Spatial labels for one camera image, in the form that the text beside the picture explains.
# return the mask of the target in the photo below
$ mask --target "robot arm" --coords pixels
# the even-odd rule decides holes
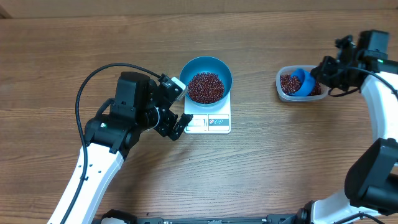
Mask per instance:
[[[91,223],[106,188],[121,168],[130,149],[138,142],[141,132],[154,128],[161,136],[173,141],[182,134],[192,115],[177,115],[169,108],[181,99],[186,86],[177,78],[162,74],[159,86],[147,75],[122,72],[115,99],[107,100],[96,116],[85,126],[88,167],[85,181],[65,223]],[[103,114],[107,107],[109,114]],[[72,198],[78,188],[84,153],[80,156],[75,171],[48,224],[62,223]]]
[[[376,30],[362,32],[358,46],[347,36],[336,41],[338,58],[327,56],[312,71],[319,82],[331,88],[347,91],[354,86],[361,90],[369,108],[374,144],[349,170],[345,189],[307,204],[299,212],[304,210],[309,216],[297,223],[349,223],[398,211],[398,176],[390,173],[398,162],[398,63],[387,60],[387,41],[388,34]]]

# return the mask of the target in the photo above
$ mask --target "wood grain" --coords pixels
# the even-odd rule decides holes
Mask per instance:
[[[13,18],[396,9],[398,0],[0,0]]]
[[[97,215],[115,208],[139,217],[253,217],[295,213],[331,195],[372,143],[367,106],[359,94],[282,103],[275,75],[316,65],[336,55],[335,38],[368,29],[391,33],[390,59],[398,60],[392,10],[1,20],[0,223],[49,219],[80,148],[75,95],[111,62],[178,76],[194,57],[220,58],[234,77],[232,132],[175,142],[145,132]],[[86,86],[83,124],[114,96],[123,70]],[[181,114],[183,103],[172,110]],[[396,215],[383,220],[398,223]]]

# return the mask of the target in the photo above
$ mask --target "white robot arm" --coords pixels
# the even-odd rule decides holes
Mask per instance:
[[[192,120],[192,115],[183,114],[177,122],[178,116],[169,110],[172,103],[186,92],[186,86],[180,80],[157,75],[135,65],[114,63],[95,70],[80,87],[76,99],[79,131],[78,104],[84,85],[99,71],[113,66],[132,67],[150,73],[158,78],[160,85],[157,86],[147,75],[122,72],[115,99],[108,99],[102,105],[96,116],[87,122],[84,137],[81,134],[86,149],[81,147],[75,171],[48,224],[91,223],[106,188],[129,150],[138,142],[141,132],[154,128],[161,136],[175,141]],[[109,106],[109,114],[103,114]]]
[[[389,82],[396,89],[398,88],[398,75],[381,72],[378,75]],[[398,100],[391,93],[385,84],[374,76],[366,77],[361,93],[364,96],[369,108],[373,141],[381,139],[398,139]],[[334,224],[359,212],[366,213],[373,217],[380,215],[377,210],[366,207],[351,206],[345,191],[340,190],[332,196],[316,201],[312,205],[311,222],[314,224]]]

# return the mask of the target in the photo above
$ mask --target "red beans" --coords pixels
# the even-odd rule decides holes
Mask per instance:
[[[188,84],[188,95],[197,103],[215,103],[223,94],[224,84],[214,73],[198,73]]]
[[[290,75],[281,75],[280,85],[282,87],[282,91],[288,95],[297,92],[301,87],[299,78],[297,77],[290,78]],[[321,95],[321,85],[319,84],[319,82],[315,82],[315,87],[312,90],[312,92],[309,94],[309,96],[317,96],[317,95]]]

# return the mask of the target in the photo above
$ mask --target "white scale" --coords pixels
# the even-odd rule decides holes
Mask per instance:
[[[187,134],[229,134],[231,132],[231,93],[211,107],[198,106],[185,98],[185,114],[193,119],[184,129]]]

